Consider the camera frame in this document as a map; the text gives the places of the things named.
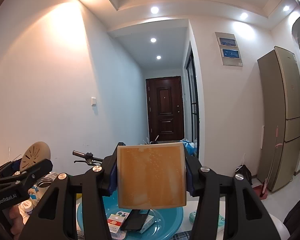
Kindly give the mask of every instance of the human hand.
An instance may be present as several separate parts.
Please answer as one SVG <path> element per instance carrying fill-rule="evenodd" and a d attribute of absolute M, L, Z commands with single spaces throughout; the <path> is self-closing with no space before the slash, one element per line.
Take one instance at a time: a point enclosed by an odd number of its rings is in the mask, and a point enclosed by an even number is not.
<path fill-rule="evenodd" d="M 23 224 L 23 218 L 19 212 L 19 208 L 17 205 L 13 206 L 9 210 L 9 217 L 13 221 L 13 225 L 11 227 L 11 233 L 14 235 L 13 239 L 18 240 L 19 236 L 21 234 L 21 231 L 23 230 L 23 227 L 25 226 Z"/>

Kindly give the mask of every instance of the white bottle cap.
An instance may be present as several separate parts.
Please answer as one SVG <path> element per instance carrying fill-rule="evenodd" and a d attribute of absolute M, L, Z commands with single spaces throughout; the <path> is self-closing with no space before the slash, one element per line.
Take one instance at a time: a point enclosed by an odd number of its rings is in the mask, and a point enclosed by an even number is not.
<path fill-rule="evenodd" d="M 33 210 L 33 205 L 30 200 L 25 200 L 25 201 L 21 202 L 21 205 L 22 205 L 23 209 L 25 210 L 25 212 L 31 212 Z"/>

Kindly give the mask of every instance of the green tissue package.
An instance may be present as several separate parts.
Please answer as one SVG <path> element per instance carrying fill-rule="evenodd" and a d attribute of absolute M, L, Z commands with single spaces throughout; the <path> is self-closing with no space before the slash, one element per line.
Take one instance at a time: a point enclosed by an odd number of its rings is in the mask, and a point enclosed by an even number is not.
<path fill-rule="evenodd" d="M 190 220 L 191 224 L 193 224 L 193 222 L 194 222 L 196 213 L 197 212 L 194 211 L 194 212 L 191 212 L 190 215 L 189 215 L 189 220 Z M 219 214 L 218 231 L 217 232 L 222 231 L 224 228 L 225 228 L 225 218 Z"/>

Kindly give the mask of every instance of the silver screw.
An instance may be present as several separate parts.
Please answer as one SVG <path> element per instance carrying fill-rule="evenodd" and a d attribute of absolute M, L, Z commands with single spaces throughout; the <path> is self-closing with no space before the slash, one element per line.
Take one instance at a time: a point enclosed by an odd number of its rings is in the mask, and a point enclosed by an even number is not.
<path fill-rule="evenodd" d="M 235 178 L 236 178 L 237 180 L 243 180 L 243 179 L 244 179 L 243 175 L 240 174 L 240 173 L 236 174 L 236 175 L 235 175 Z"/>
<path fill-rule="evenodd" d="M 97 166 L 94 166 L 94 167 L 92 168 L 92 170 L 95 171 L 95 172 L 99 172 L 99 171 L 102 170 L 102 167 L 99 166 L 99 165 L 97 165 Z"/>
<path fill-rule="evenodd" d="M 200 170 L 201 170 L 202 172 L 209 172 L 209 171 L 210 171 L 210 168 L 208 168 L 208 167 L 206 167 L 206 166 L 202 166 L 202 167 L 200 168 Z"/>
<path fill-rule="evenodd" d="M 66 177 L 67 177 L 67 174 L 65 174 L 65 173 L 60 173 L 58 175 L 58 179 L 65 179 Z"/>

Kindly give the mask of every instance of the plaid cloth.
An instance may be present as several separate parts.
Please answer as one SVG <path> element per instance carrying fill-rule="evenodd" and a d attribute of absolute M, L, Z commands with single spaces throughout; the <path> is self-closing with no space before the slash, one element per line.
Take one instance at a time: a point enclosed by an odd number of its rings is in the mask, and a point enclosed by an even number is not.
<path fill-rule="evenodd" d="M 171 237 L 170 240 L 189 240 L 190 234 L 191 231 L 180 232 L 174 234 L 174 236 Z"/>

